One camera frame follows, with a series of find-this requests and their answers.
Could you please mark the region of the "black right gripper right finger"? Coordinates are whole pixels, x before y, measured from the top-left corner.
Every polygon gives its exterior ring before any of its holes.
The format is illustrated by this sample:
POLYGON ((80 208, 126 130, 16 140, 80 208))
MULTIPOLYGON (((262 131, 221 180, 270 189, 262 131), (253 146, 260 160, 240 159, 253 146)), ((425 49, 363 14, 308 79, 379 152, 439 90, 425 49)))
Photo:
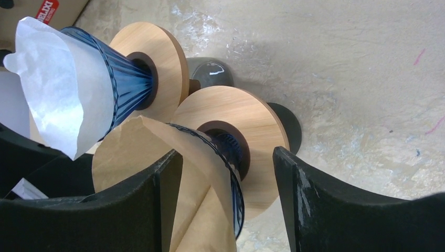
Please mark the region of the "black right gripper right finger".
POLYGON ((291 251, 444 251, 444 194, 405 200, 345 183, 278 146, 291 251))

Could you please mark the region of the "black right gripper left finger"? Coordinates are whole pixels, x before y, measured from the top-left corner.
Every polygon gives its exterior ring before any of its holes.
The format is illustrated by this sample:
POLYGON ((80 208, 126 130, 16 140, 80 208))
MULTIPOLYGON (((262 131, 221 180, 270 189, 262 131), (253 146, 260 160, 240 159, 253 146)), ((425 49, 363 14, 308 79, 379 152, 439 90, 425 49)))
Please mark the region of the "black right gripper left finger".
POLYGON ((169 251, 183 158, 174 150, 89 196, 1 200, 1 251, 169 251))

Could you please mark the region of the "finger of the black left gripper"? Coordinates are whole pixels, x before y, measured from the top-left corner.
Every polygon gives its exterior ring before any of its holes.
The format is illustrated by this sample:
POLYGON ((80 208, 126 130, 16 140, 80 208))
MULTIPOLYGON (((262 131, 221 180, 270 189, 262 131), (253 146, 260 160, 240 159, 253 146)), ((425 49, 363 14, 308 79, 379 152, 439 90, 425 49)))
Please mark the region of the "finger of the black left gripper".
POLYGON ((65 154, 1 125, 1 198, 26 179, 48 198, 94 194, 91 154, 71 160, 65 154))

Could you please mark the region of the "white paper coffee filter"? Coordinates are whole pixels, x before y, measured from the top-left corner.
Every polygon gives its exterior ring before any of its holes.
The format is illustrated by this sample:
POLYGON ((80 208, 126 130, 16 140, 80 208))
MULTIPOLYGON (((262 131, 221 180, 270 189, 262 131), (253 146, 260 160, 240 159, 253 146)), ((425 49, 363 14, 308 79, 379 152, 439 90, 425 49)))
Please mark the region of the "white paper coffee filter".
POLYGON ((25 17, 18 22, 7 70, 20 77, 40 136, 75 160, 108 132, 114 97, 101 53, 75 38, 25 17))

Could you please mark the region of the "blue glass dripper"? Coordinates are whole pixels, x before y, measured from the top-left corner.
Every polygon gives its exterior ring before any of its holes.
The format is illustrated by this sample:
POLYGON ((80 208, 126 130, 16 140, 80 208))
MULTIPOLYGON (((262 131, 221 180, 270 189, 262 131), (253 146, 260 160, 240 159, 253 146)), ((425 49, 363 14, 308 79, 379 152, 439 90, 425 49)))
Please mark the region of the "blue glass dripper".
POLYGON ((216 135, 207 135, 197 130, 189 129, 185 126, 169 123, 180 132, 187 133, 202 140, 205 145, 209 146, 214 153, 221 158, 224 166, 230 174, 230 186, 232 197, 232 211, 234 235, 238 238, 245 221, 245 202, 241 189, 240 167, 242 151, 239 142, 229 133, 216 133, 216 135))
POLYGON ((141 59, 128 59, 85 30, 69 26, 61 32, 98 51, 108 69, 113 91, 113 117, 107 135, 133 111, 148 108, 156 96, 156 73, 141 59))

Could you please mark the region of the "clear glass carafe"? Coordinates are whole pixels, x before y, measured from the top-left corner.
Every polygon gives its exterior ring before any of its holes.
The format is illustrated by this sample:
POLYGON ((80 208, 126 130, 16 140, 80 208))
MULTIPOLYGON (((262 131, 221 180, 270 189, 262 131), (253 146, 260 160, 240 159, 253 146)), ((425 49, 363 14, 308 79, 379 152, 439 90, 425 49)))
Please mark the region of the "clear glass carafe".
POLYGON ((186 58, 189 71, 189 95, 211 86, 234 86, 229 66, 217 58, 186 58))

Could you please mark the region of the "wooden dripper ring holder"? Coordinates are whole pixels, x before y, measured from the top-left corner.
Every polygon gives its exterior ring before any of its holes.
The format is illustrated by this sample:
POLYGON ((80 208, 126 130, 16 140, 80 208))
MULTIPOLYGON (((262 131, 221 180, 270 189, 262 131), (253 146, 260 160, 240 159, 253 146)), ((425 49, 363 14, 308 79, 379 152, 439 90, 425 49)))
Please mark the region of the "wooden dripper ring holder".
POLYGON ((151 104, 143 103, 128 119, 145 116, 170 122, 178 106, 189 95, 186 57, 176 38, 166 29, 148 22, 136 22, 122 28, 110 46, 129 57, 145 62, 157 84, 151 104))

